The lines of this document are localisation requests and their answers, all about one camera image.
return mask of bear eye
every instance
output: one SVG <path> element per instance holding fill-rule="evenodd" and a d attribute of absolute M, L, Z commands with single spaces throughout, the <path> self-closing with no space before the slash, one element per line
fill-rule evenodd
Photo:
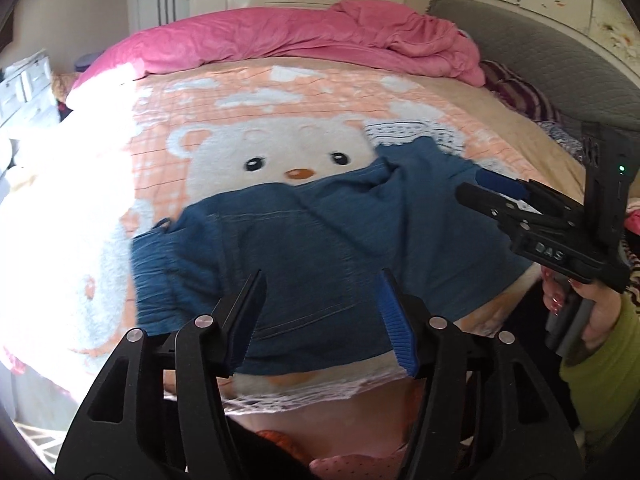
<path fill-rule="evenodd" d="M 245 162 L 244 169 L 246 171 L 258 171 L 263 166 L 264 166 L 264 158 L 261 156 L 256 156 L 251 160 L 248 160 Z"/>
<path fill-rule="evenodd" d="M 334 163 L 337 164 L 338 166 L 346 166 L 351 162 L 349 155 L 347 155 L 346 153 L 333 152 L 331 154 L 331 158 L 334 161 Z"/>

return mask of purple striped cloth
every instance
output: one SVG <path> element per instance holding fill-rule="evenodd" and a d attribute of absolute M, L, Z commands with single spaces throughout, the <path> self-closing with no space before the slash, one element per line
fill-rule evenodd
<path fill-rule="evenodd" d="M 535 86 L 525 81 L 502 63 L 482 60 L 486 75 L 485 88 L 500 101 L 536 123 L 562 124 L 560 111 Z"/>

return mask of metal screw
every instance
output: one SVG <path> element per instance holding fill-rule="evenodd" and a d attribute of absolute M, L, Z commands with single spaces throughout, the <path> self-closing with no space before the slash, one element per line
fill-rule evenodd
<path fill-rule="evenodd" d="M 444 330 L 447 327 L 447 320 L 440 316 L 434 316 L 429 320 L 429 324 L 436 330 Z"/>
<path fill-rule="evenodd" d="M 213 318 L 211 316 L 200 316 L 196 318 L 195 325 L 198 328 L 206 328 L 213 324 Z"/>
<path fill-rule="evenodd" d="M 131 343 L 135 343 L 136 341 L 140 341 L 142 339 L 142 330 L 139 328 L 134 328 L 133 330 L 129 330 L 127 332 L 127 341 Z"/>
<path fill-rule="evenodd" d="M 505 345 L 510 345 L 516 341 L 516 336 L 514 336 L 511 332 L 507 332 L 503 330 L 498 334 L 498 339 L 502 341 Z"/>

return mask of pink blanket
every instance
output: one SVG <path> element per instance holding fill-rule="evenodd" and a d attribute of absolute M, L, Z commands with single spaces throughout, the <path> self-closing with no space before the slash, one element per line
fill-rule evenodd
<path fill-rule="evenodd" d="M 484 84 L 478 48 L 455 24 L 391 2 L 343 0 L 328 10 L 251 7 L 142 30 L 102 54 L 76 81 L 67 105 L 78 109 L 93 101 L 96 83 L 121 85 L 213 61 L 275 56 Z"/>

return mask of orange fabric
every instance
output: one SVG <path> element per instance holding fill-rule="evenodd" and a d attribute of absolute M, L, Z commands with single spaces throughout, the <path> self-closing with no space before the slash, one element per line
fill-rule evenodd
<path fill-rule="evenodd" d="M 308 466 L 314 459 L 306 450 L 297 444 L 289 435 L 280 433 L 279 431 L 263 430 L 257 431 L 259 436 L 271 440 L 280 449 L 289 453 L 296 460 L 300 460 L 304 465 Z"/>
<path fill-rule="evenodd" d="M 404 398 L 404 442 L 409 442 L 414 422 L 420 413 L 422 396 L 424 395 L 424 380 L 414 381 Z"/>

